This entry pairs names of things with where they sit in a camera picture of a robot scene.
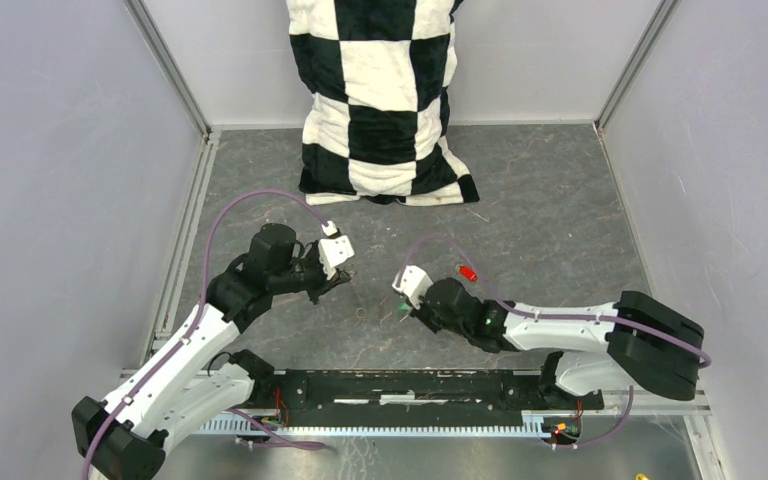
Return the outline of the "large metal keyring plate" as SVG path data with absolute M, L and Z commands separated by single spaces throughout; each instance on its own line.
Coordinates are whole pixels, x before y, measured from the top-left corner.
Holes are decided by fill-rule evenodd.
M 347 273 L 351 277 L 349 286 L 350 286 L 350 289 L 352 291 L 352 296 L 353 296 L 353 298 L 355 300 L 355 303 L 356 303 L 356 306 L 357 306 L 357 310 L 364 309 L 363 298 L 362 298 L 362 295 L 359 293 L 358 288 L 357 288 L 357 286 L 358 286 L 357 272 L 353 268 L 348 268 L 347 269 Z

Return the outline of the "green tag key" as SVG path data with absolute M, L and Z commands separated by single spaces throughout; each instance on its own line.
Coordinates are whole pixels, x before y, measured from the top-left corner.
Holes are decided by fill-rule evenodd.
M 400 323 L 406 321 L 411 316 L 412 311 L 413 311 L 413 308 L 412 308 L 412 306 L 410 304 L 408 304 L 408 303 L 400 304 L 399 307 L 397 308 L 398 321 Z

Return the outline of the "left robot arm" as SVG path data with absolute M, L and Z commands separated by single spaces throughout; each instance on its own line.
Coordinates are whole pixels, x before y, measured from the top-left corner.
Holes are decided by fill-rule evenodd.
M 191 386 L 208 361 L 266 313 L 278 295 L 304 292 L 312 303 L 349 281 L 341 265 L 354 254 L 333 223 L 302 244 L 283 224 L 266 224 L 247 252 L 207 286 L 204 300 L 170 339 L 103 399 L 81 399 L 71 412 L 82 476 L 152 479 L 187 436 L 226 409 L 266 405 L 273 379 L 238 361 Z

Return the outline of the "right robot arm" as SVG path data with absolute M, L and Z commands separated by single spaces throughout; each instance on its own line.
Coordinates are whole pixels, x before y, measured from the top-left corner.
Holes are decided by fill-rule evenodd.
M 589 307 L 537 307 L 481 300 L 459 280 L 433 281 L 422 270 L 404 274 L 393 288 L 433 332 L 450 331 L 489 353 L 547 351 L 537 392 L 551 408 L 627 387 L 690 401 L 700 369 L 710 363 L 703 328 L 638 291 Z

